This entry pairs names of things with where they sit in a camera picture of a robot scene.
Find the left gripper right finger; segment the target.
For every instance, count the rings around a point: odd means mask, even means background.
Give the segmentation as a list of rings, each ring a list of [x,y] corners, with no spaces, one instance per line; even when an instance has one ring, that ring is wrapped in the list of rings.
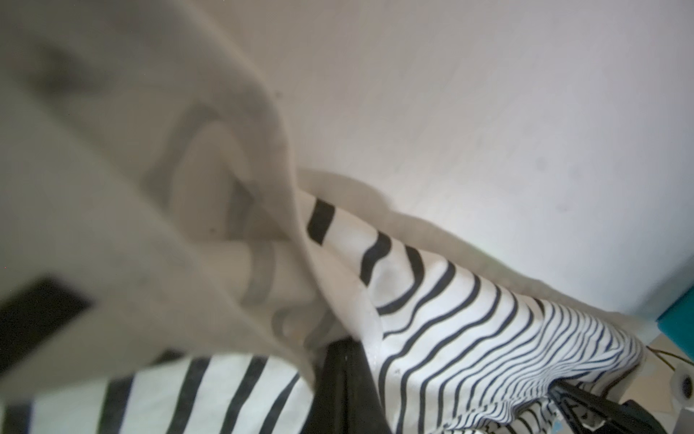
[[[355,341],[348,342],[348,432],[391,434],[363,346]]]

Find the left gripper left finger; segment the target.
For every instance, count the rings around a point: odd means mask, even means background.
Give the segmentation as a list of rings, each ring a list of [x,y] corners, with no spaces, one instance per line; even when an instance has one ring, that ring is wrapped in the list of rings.
[[[316,383],[316,393],[302,429],[305,434],[343,434],[347,428],[346,363],[350,340],[329,345]]]

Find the black white striped tank top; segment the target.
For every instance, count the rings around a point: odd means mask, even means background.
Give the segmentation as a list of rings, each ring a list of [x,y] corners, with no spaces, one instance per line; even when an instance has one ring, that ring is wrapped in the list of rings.
[[[2,432],[299,433],[345,339],[391,433],[548,433],[645,352],[302,190],[192,2],[2,3]]]

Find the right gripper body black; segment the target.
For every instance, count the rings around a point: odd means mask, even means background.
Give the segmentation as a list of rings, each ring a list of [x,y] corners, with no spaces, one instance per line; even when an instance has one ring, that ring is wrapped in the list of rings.
[[[663,425],[636,401],[613,403],[564,381],[554,381],[548,394],[573,433],[666,434]],[[587,428],[577,414],[579,407],[596,414],[603,424]]]

